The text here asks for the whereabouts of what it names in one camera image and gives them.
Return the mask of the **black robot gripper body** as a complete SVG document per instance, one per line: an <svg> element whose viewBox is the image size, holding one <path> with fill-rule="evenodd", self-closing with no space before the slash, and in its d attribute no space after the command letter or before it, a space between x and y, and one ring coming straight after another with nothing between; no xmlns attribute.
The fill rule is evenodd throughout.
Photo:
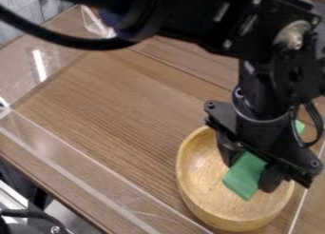
<svg viewBox="0 0 325 234"><path fill-rule="evenodd" d="M236 135L246 150L267 164L280 164L291 180L304 188L312 186L315 177L323 171L323 163L311 146L299 141L299 130L292 112L272 120L260 120L246 115L238 106L210 100L204 103L206 124L218 132L226 130Z"/></svg>

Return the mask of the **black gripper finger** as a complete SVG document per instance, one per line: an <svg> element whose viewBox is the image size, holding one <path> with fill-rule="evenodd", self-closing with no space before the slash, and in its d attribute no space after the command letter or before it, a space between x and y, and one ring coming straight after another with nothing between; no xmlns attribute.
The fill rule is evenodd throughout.
<svg viewBox="0 0 325 234"><path fill-rule="evenodd" d="M219 130L216 132L216 140L223 162L228 167L232 167L243 156L246 147L239 141L236 135L226 130Z"/></svg>
<svg viewBox="0 0 325 234"><path fill-rule="evenodd" d="M274 193L283 181L291 181L286 167L280 164L268 164L262 172L259 189L267 193Z"/></svg>

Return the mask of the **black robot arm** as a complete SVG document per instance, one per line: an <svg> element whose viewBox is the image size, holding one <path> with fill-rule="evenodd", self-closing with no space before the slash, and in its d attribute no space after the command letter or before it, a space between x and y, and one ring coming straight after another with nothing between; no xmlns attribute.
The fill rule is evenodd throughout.
<svg viewBox="0 0 325 234"><path fill-rule="evenodd" d="M324 125L315 99L325 95L325 57L318 55L320 16L311 0L66 0L91 5L118 38L139 43L162 35L240 62L228 103L204 104L223 160L247 151L267 163L259 187L284 181L311 186L323 171L296 129L306 109Z"/></svg>

